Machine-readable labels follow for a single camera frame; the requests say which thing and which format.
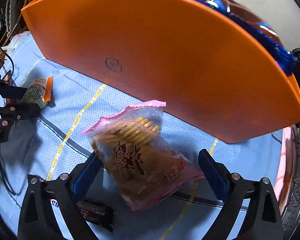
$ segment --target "black gripper frame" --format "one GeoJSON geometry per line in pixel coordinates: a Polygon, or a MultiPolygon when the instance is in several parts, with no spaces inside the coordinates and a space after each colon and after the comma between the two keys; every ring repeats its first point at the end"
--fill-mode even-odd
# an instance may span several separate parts
{"type": "Polygon", "coordinates": [[[226,240],[237,219],[242,202],[250,199],[243,224],[235,240],[283,240],[277,199],[268,178],[251,181],[230,173],[216,163],[206,149],[199,152],[199,165],[216,198],[224,205],[202,240],[226,240]]]}
{"type": "MultiPolygon", "coordinates": [[[[237,173],[216,163],[206,149],[198,161],[216,198],[224,205],[202,240],[226,240],[239,214],[244,199],[249,207],[236,240],[283,240],[279,207],[268,178],[260,181],[243,179],[237,173]]],[[[43,181],[28,175],[28,189],[22,203],[18,240],[64,239],[54,216],[50,199],[56,199],[65,223],[74,240],[98,240],[76,207],[83,199],[102,167],[95,154],[78,164],[70,174],[56,180],[43,181]]]]}
{"type": "MultiPolygon", "coordinates": [[[[2,98],[21,99],[27,89],[22,87],[10,86],[8,82],[1,80],[0,76],[0,95],[2,98]]],[[[9,132],[15,120],[24,120],[36,116],[40,112],[37,104],[8,104],[0,107],[0,143],[6,142],[9,132]]]]}
{"type": "Polygon", "coordinates": [[[65,239],[50,203],[51,199],[55,199],[74,239],[98,240],[76,204],[85,197],[101,167],[101,161],[92,153],[85,163],[76,165],[70,174],[63,173],[56,180],[44,181],[39,176],[28,175],[28,189],[19,217],[18,239],[65,239]]]}

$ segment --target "orange bin wall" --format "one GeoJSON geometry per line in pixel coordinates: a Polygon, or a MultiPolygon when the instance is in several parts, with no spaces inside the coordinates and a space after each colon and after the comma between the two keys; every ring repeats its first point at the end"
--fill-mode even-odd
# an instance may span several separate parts
{"type": "Polygon", "coordinates": [[[228,142],[300,121],[300,90],[245,30],[191,0],[34,0],[43,55],[228,142]]]}

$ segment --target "snack package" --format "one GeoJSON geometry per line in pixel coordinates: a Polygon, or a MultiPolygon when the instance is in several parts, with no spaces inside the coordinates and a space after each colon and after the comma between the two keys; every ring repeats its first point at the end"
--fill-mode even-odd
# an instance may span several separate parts
{"type": "Polygon", "coordinates": [[[288,77],[293,74],[297,58],[283,47],[274,30],[252,11],[233,0],[196,1],[209,6],[242,27],[271,54],[288,77]]]}
{"type": "Polygon", "coordinates": [[[199,168],[160,137],[165,105],[157,100],[129,105],[82,132],[134,211],[146,210],[189,180],[203,178],[199,168]]]}
{"type": "Polygon", "coordinates": [[[51,100],[52,77],[36,78],[27,89],[22,103],[36,103],[40,109],[44,108],[51,100]]]}
{"type": "Polygon", "coordinates": [[[6,53],[11,55],[12,52],[14,52],[14,50],[26,39],[26,37],[28,37],[30,35],[30,32],[22,32],[19,33],[17,35],[15,35],[9,45],[2,47],[1,49],[6,50],[6,53]]]}

